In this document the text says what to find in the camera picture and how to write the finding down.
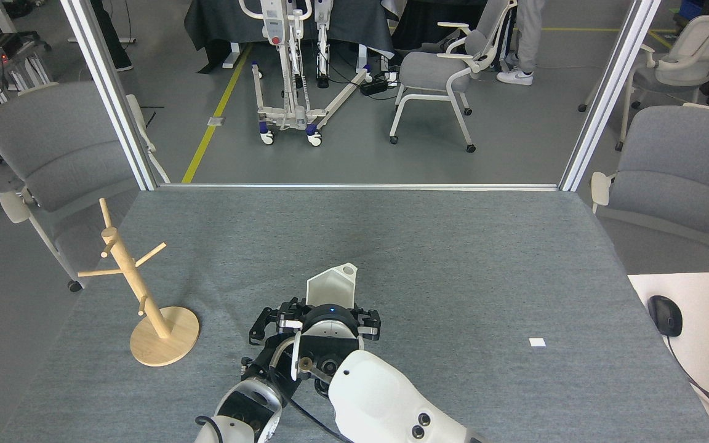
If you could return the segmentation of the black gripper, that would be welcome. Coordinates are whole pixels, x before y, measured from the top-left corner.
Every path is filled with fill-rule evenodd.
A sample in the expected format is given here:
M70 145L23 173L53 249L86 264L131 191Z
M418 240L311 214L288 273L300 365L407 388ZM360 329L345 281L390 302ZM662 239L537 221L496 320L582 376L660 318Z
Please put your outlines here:
M297 333L303 330L306 316L305 300L291 299L279 308L266 306L254 321L249 331L250 345L264 345L261 353L247 364L240 380L255 378L265 383L278 384L285 396L295 393L292 379L293 337L270 337L265 339L265 328L274 323L278 333Z
M310 308L303 320L302 335L313 337L379 340L382 320L377 309L349 309L340 305Z

